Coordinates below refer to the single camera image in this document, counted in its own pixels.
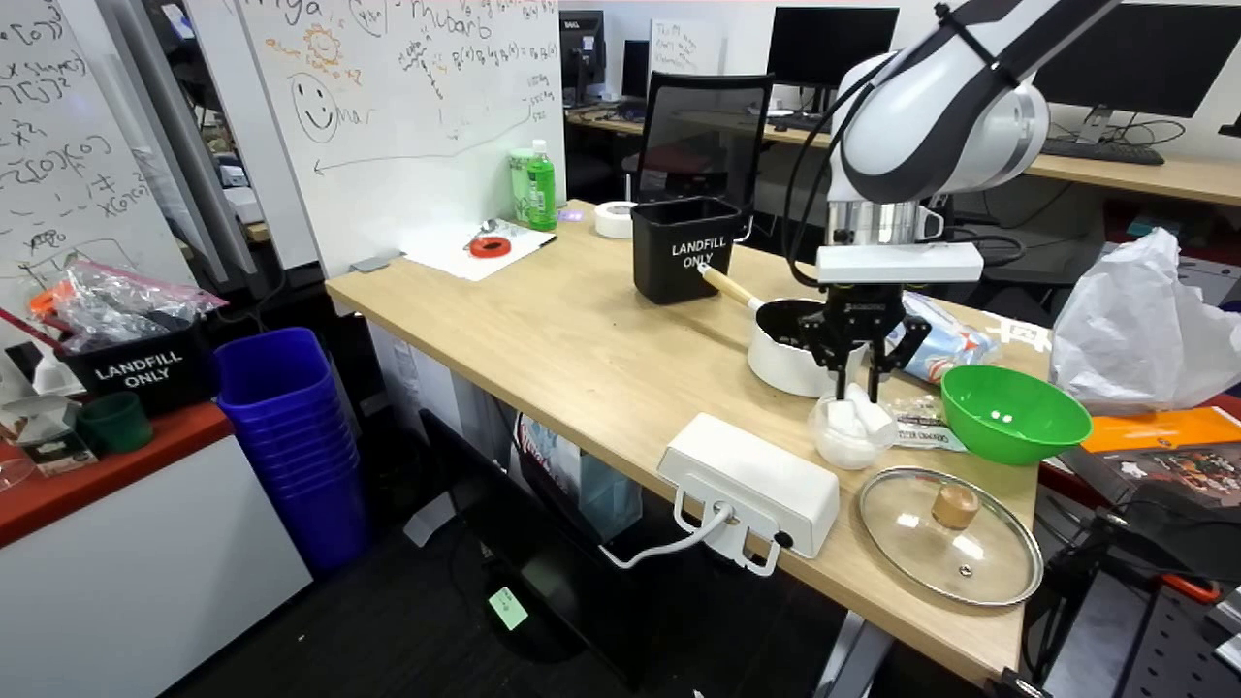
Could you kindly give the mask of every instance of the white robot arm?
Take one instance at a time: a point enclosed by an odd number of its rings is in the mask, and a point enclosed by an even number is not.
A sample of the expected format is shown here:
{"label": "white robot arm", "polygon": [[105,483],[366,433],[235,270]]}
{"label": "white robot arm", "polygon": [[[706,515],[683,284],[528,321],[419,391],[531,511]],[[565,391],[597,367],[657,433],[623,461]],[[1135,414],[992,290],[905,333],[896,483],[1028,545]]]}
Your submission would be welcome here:
{"label": "white robot arm", "polygon": [[864,202],[919,202],[1016,178],[1048,138],[1048,103],[1028,82],[1113,3],[964,0],[955,10],[940,6],[941,24],[869,73],[853,103],[838,111],[847,126],[835,180]]}
{"label": "white robot arm", "polygon": [[972,243],[919,243],[899,224],[933,193],[984,188],[1028,171],[1048,138],[1048,102],[1033,73],[1113,3],[940,3],[940,25],[922,41],[847,73],[835,103],[829,228],[817,246],[817,286],[829,286],[817,358],[838,372],[838,400],[858,345],[873,345],[877,400],[877,374],[926,337],[926,321],[905,319],[899,284],[983,275]]}

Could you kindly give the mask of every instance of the black container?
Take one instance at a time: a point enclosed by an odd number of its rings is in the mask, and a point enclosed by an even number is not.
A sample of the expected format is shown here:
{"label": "black container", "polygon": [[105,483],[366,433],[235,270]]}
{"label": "black container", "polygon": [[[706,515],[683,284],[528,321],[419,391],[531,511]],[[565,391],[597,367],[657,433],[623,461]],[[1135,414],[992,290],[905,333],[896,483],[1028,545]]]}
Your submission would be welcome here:
{"label": "black container", "polygon": [[698,262],[729,270],[743,214],[716,197],[632,206],[632,284],[653,302],[716,293]]}
{"label": "black container", "polygon": [[176,328],[129,345],[63,352],[88,396],[136,391],[147,414],[166,414],[212,396],[206,341]]}

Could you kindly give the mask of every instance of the monitor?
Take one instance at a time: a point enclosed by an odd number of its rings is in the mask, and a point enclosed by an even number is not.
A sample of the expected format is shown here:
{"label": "monitor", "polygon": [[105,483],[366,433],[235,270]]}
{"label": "monitor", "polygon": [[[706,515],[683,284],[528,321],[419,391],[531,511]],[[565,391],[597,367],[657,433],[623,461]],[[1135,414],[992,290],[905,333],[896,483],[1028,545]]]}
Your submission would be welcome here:
{"label": "monitor", "polygon": [[1236,33],[1241,6],[1120,3],[1056,53],[1036,84],[1048,102],[1098,111],[1193,117]]}
{"label": "monitor", "polygon": [[653,41],[623,41],[622,98],[644,102],[653,82]]}
{"label": "monitor", "polygon": [[896,6],[776,6],[768,73],[781,84],[838,87],[892,46]]}
{"label": "monitor", "polygon": [[604,56],[604,10],[559,10],[562,87],[575,102],[586,102],[590,84],[604,82]]}

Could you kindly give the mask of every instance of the tabletop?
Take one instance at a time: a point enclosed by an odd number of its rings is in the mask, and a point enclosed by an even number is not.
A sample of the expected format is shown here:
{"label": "tabletop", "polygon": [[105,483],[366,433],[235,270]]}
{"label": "tabletop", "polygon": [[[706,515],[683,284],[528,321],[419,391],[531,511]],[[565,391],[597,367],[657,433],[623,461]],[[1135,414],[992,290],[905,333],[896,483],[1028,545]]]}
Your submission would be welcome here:
{"label": "tabletop", "polygon": [[[608,109],[571,109],[565,124],[597,126],[614,134],[640,134],[640,120],[622,120]],[[802,147],[802,126],[764,126],[764,142],[781,147]],[[1204,202],[1204,206],[1241,206],[1241,168],[1236,162],[1214,162],[1214,160],[1176,160],[1166,155],[1162,168],[1140,168],[1140,162],[1105,162],[1105,160],[1063,160],[1063,155],[1039,155],[1024,173],[1033,178],[1056,178],[1056,180],[1078,180],[1078,184],[1103,184],[1103,188],[1127,188],[1127,193],[1151,193],[1151,197],[1176,197],[1176,202]]]}
{"label": "tabletop", "polygon": [[[794,286],[785,261],[751,246],[734,250],[729,275],[760,297],[816,297]],[[590,224],[562,224],[555,243],[484,284],[397,261],[384,270],[328,279],[328,293],[658,496],[670,489],[657,476],[657,461],[698,409],[821,466],[807,430],[812,400],[785,396],[743,367],[747,311],[716,293],[677,307],[646,302],[632,286],[632,243],[593,235]],[[962,307],[955,314],[1019,337],[1019,321]],[[1048,372],[1048,358],[1024,341],[1006,341],[997,360]],[[883,381],[883,400],[915,396],[926,387],[905,374]],[[1033,523],[1036,470],[941,451],[892,451],[879,466],[959,471]],[[931,595],[864,545],[853,523],[853,492],[864,476],[838,471],[840,515],[821,553],[785,553],[781,568],[968,682],[1016,665],[1019,608]]]}

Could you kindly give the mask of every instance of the glass lid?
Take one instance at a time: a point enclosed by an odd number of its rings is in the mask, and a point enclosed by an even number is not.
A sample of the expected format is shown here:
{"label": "glass lid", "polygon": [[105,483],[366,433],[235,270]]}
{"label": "glass lid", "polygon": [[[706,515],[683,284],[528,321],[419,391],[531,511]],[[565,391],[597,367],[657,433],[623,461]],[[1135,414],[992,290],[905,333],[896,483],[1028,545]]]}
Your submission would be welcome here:
{"label": "glass lid", "polygon": [[883,470],[858,492],[869,541],[911,580],[964,606],[1019,606],[1042,580],[1033,532],[988,492],[940,470]]}

